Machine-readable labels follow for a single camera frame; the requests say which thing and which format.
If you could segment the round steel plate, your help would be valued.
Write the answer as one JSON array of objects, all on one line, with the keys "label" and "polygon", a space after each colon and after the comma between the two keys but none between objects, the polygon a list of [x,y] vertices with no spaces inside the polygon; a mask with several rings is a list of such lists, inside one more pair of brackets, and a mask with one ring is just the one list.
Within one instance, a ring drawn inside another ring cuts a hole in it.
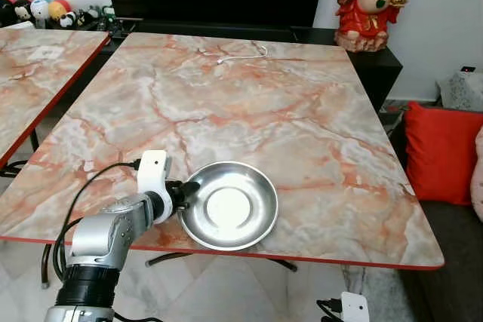
[{"label": "round steel plate", "polygon": [[197,244],[220,252],[238,252],[265,239],[275,228],[279,198],[261,170],[241,162],[207,164],[186,181],[200,190],[189,208],[178,212],[180,225]]}]

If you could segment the pink cushion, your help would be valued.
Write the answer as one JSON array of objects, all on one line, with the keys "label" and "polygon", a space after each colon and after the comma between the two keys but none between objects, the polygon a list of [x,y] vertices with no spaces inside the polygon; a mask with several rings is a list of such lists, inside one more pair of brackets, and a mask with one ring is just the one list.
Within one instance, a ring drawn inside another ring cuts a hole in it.
[{"label": "pink cushion", "polygon": [[483,170],[483,129],[481,129],[478,133],[476,138],[474,139],[475,150],[477,160],[474,164],[472,174],[470,176],[472,179],[470,180],[469,190],[470,190],[470,204],[472,205],[472,209],[477,216],[477,219],[480,218],[481,215],[481,197],[480,192],[481,188],[483,187],[483,178],[481,177],[481,170]]}]

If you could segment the red cushion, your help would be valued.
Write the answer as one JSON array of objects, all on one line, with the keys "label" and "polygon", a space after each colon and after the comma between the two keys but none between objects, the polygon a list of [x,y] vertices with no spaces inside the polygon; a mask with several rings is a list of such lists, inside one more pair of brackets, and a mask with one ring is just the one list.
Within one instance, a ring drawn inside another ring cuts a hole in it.
[{"label": "red cushion", "polygon": [[421,201],[468,206],[483,114],[408,102],[404,114],[406,174]]}]

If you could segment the grey lace cushion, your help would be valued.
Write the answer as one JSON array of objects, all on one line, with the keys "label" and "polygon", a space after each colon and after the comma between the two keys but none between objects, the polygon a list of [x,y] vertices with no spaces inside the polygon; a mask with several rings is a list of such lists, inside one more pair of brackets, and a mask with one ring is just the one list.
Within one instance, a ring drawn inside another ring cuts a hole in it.
[{"label": "grey lace cushion", "polygon": [[441,105],[446,109],[483,112],[483,74],[456,72],[452,77],[437,81]]}]

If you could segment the orange red round plush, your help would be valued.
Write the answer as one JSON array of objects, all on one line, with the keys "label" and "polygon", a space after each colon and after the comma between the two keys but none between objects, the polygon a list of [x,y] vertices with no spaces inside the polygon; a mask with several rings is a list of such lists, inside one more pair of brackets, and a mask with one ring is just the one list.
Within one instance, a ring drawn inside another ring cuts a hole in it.
[{"label": "orange red round plush", "polygon": [[52,21],[58,21],[63,15],[72,11],[72,6],[66,0],[51,0],[48,2],[48,10]]}]

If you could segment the white blue round plush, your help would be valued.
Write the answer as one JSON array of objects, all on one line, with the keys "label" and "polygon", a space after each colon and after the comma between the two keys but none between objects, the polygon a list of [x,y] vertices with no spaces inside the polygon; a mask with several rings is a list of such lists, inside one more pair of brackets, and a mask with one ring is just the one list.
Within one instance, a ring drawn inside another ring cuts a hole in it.
[{"label": "white blue round plush", "polygon": [[51,2],[48,0],[33,0],[30,10],[35,21],[48,21],[51,18]]}]

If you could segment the red laughing Buddha statue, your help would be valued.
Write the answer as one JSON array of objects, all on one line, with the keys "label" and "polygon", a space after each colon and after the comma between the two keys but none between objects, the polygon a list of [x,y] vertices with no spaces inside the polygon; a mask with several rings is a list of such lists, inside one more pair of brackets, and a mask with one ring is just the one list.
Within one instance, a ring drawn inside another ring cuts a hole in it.
[{"label": "red laughing Buddha statue", "polygon": [[389,41],[389,23],[396,23],[408,0],[337,0],[339,28],[335,42],[347,52],[379,52]]}]

